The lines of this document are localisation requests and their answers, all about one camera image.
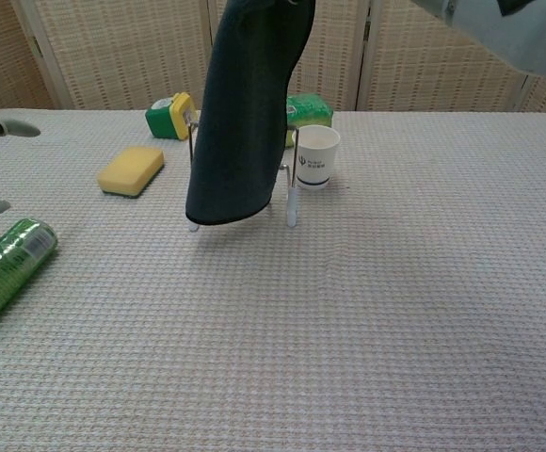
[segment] green and yellow container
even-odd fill
[[[156,101],[145,112],[145,119],[156,138],[187,139],[187,125],[198,120],[194,101],[186,92]]]

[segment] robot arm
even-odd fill
[[[513,66],[546,76],[546,0],[411,0]]]

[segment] sponge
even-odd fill
[[[137,197],[164,166],[164,153],[158,148],[133,146],[118,154],[97,176],[106,193]]]
[[[288,96],[285,107],[288,124],[295,127],[310,124],[331,127],[333,110],[318,94],[306,93]],[[292,131],[289,130],[285,138],[285,147],[292,146],[294,146],[294,141],[292,140]]]

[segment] green sponge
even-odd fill
[[[333,110],[321,99],[319,94],[308,93],[296,96],[288,96],[285,111],[288,117],[288,125],[302,127],[303,125],[319,124],[331,127]],[[293,145],[292,132],[285,137],[285,147]]]

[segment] wall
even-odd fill
[[[507,108],[521,74],[410,0],[377,0],[374,5],[379,8],[373,11],[360,109]]]
[[[53,108],[9,0],[0,0],[0,108]]]
[[[205,0],[25,0],[24,6],[38,13],[33,26],[44,30],[48,42],[40,44],[53,52],[69,107],[145,109],[178,91],[191,93],[200,107],[211,50]]]

